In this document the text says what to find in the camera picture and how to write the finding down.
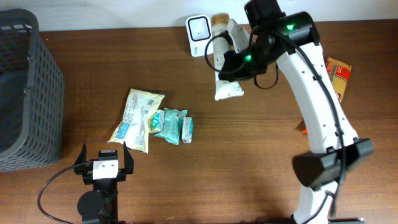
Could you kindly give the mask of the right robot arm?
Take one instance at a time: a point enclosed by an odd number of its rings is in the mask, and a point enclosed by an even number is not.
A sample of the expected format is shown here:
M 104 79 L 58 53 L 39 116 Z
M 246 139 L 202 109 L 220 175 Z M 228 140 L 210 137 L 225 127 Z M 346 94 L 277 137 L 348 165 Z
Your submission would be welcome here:
M 231 49 L 220 80 L 256 79 L 274 63 L 285 75 L 308 130 L 310 150 L 292 160 L 301 185 L 291 223 L 333 223 L 346 173 L 373 152 L 344 114 L 323 60 L 320 34 L 307 12 L 287 15 L 275 0 L 244 7 L 251 31 L 229 24 L 220 36 Z

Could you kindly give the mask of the white tube with brown cap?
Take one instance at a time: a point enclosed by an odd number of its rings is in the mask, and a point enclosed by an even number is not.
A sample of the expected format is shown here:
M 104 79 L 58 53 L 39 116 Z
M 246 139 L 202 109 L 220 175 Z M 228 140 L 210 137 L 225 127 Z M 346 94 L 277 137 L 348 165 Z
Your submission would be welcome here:
M 246 49 L 249 45 L 249 33 L 238 25 L 234 19 L 229 18 L 229 14 L 220 13 L 211 17 L 211 34 L 213 37 L 228 31 L 228 37 L 232 39 L 232 43 L 222 37 L 218 37 L 211 42 L 213 47 L 214 67 L 221 70 L 224 65 L 224 53 L 232 50 L 239 53 Z M 229 82 L 220 80 L 219 73 L 215 72 L 215 100 L 223 100 L 235 96 L 243 96 L 244 91 L 237 81 Z

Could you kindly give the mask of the cream snack bag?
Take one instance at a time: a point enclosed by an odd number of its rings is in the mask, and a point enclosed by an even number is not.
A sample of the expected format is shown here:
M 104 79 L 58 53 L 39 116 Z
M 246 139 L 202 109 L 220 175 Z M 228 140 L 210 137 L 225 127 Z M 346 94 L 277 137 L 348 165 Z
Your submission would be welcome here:
M 126 144 L 130 150 L 149 152 L 150 119 L 155 115 L 165 95 L 131 88 L 122 120 L 108 143 Z

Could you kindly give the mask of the orange spaghetti packet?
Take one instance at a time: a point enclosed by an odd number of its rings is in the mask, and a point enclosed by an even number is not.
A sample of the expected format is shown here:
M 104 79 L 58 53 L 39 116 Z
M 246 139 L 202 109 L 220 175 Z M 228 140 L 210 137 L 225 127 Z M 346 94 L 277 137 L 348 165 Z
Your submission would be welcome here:
M 326 60 L 326 71 L 338 97 L 338 101 L 341 103 L 351 76 L 352 66 L 337 59 L 328 57 Z

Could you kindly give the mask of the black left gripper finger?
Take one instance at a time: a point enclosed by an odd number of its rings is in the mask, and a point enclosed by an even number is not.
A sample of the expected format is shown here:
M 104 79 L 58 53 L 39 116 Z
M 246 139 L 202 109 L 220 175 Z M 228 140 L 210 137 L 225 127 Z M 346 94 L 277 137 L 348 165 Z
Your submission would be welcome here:
M 123 142 L 123 153 L 124 153 L 124 170 L 126 174 L 133 174 L 134 172 L 134 159 L 132 158 L 129 148 L 126 142 Z
M 75 165 L 83 164 L 86 162 L 86 144 L 83 144 L 81 152 L 75 161 Z

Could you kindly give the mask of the small white teal box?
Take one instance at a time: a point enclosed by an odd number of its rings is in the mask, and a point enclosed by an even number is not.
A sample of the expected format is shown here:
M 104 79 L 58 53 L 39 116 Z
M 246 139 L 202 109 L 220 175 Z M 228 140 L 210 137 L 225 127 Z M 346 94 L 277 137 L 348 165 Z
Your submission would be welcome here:
M 182 141 L 190 144 L 193 140 L 193 119 L 184 117 L 182 126 Z

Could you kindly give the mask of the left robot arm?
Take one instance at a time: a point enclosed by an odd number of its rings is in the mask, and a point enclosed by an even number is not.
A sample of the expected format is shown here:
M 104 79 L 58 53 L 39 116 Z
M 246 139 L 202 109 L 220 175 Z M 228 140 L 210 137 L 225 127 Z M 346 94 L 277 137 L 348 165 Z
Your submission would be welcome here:
M 123 144 L 123 155 L 124 167 L 120 168 L 117 150 L 100 151 L 97 159 L 88 161 L 86 146 L 82 147 L 73 170 L 82 176 L 84 184 L 93 187 L 77 203 L 83 223 L 123 223 L 118 217 L 118 183 L 134 172 L 134 159 L 126 144 Z

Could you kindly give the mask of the small teal white packet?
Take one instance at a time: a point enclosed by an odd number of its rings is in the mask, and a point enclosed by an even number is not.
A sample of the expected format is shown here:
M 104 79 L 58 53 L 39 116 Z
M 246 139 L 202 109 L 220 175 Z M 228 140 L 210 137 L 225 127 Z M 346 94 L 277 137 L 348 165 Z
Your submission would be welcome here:
M 164 110 L 157 110 L 155 114 L 151 117 L 149 122 L 149 128 L 151 134 L 159 133 L 164 127 Z

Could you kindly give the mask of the teal tissue packet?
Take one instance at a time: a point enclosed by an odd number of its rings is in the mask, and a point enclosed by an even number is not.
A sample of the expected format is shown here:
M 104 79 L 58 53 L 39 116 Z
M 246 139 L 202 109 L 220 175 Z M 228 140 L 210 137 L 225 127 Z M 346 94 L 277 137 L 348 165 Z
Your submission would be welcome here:
M 155 134 L 155 136 L 178 146 L 183 119 L 186 117 L 188 111 L 164 108 L 164 113 L 164 127 L 161 132 Z

